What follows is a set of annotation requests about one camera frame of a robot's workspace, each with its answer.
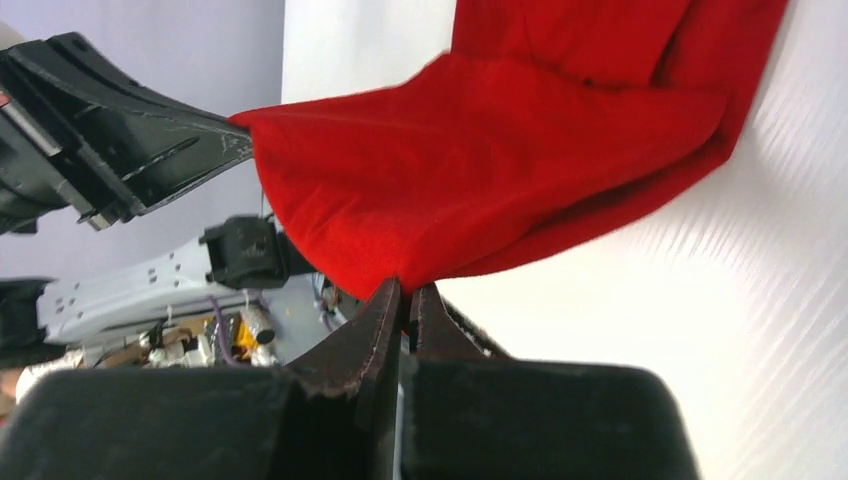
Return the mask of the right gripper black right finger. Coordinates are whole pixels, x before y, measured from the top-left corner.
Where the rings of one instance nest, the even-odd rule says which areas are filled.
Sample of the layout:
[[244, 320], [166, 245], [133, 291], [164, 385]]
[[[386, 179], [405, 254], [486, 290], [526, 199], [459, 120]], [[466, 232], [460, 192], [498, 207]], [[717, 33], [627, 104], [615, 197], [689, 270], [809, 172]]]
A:
[[695, 479], [677, 404], [653, 373], [488, 354], [438, 290], [411, 303], [406, 479]]

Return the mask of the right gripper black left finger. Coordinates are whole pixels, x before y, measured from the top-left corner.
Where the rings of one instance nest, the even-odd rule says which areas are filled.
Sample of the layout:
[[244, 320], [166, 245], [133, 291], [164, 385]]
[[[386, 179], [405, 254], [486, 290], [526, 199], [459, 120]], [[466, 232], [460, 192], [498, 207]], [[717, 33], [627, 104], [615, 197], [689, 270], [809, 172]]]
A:
[[65, 370], [1, 431], [5, 479], [390, 479], [403, 290], [283, 367]]

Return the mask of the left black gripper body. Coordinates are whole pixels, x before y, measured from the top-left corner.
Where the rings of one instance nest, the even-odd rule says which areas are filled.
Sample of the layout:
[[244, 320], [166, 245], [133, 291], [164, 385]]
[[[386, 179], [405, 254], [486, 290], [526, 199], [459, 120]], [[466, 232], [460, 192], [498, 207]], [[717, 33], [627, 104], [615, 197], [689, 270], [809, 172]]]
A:
[[128, 115], [143, 86], [91, 46], [14, 46], [1, 52], [1, 231], [34, 233], [74, 208], [97, 230], [143, 212], [129, 174], [143, 163]]

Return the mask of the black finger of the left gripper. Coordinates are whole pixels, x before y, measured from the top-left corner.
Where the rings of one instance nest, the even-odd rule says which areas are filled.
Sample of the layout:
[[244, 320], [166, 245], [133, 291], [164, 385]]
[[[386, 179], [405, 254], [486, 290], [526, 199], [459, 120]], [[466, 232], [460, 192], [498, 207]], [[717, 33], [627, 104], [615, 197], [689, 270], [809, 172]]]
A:
[[[95, 48], [77, 32], [16, 46]], [[143, 163], [128, 177], [143, 190], [141, 215], [172, 202], [253, 155], [252, 141], [244, 129], [145, 86], [137, 106], [122, 106], [116, 101], [106, 105], [127, 113], [130, 134], [140, 141]]]

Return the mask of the red t shirt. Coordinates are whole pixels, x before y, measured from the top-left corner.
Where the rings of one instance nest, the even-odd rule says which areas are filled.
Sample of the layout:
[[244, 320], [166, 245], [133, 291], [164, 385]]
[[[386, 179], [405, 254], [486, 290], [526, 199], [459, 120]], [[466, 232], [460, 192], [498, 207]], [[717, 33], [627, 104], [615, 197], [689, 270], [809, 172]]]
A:
[[555, 255], [725, 163], [783, 1], [460, 1], [408, 81], [234, 115], [294, 246], [350, 295]]

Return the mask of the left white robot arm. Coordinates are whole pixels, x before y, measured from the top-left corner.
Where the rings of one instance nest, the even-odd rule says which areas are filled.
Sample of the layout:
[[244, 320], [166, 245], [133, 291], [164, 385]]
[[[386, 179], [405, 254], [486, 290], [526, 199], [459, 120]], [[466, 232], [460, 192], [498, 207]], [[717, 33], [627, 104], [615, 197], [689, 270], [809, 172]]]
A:
[[[147, 88], [70, 32], [1, 52], [1, 230], [64, 208], [104, 230], [166, 206], [253, 156], [249, 134]], [[249, 300], [312, 266], [266, 216], [238, 215], [91, 279], [5, 279], [1, 365]]]

